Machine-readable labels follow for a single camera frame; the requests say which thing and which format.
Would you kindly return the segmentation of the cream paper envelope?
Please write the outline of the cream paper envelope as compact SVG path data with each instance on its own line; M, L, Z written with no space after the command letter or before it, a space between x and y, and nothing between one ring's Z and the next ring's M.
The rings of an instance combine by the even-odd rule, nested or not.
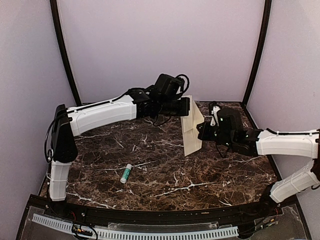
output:
M187 95L190 100L190 111L188 116L182 116L181 128L183 138L184 156L188 156L202 148L202 140L198 139L197 125L205 121L203 114L198 108L191 95Z

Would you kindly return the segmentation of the green white glue stick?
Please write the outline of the green white glue stick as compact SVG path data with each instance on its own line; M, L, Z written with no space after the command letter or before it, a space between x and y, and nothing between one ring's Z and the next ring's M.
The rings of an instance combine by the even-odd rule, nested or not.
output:
M125 184L127 182L128 178L129 178L129 175L131 173L131 169L132 169L132 165L128 163L126 165L126 168L124 169L124 172L123 172L122 177L120 179L120 182L122 184Z

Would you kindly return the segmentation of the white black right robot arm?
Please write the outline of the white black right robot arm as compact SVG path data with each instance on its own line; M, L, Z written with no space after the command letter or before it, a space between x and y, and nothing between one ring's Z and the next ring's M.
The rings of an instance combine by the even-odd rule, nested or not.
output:
M266 187L255 205L255 213L266 217L287 198L307 188L320 185L320 131L281 132L267 129L245 130L240 113L232 108L213 113L213 122L199 123L198 139L213 141L241 155L257 157L286 155L310 158L311 161L287 178Z

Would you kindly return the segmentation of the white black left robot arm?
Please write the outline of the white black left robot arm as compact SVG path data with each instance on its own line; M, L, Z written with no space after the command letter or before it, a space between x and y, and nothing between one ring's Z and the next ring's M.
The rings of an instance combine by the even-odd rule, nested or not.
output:
M185 74L160 74L155 84L147 88L134 87L122 95L83 106L59 105L44 140L45 160L51 165L48 195L53 201L51 210L60 218L67 218L70 206L64 202L69 170L78 156L75 137L109 124L160 115L187 117L191 101L184 93L190 87Z

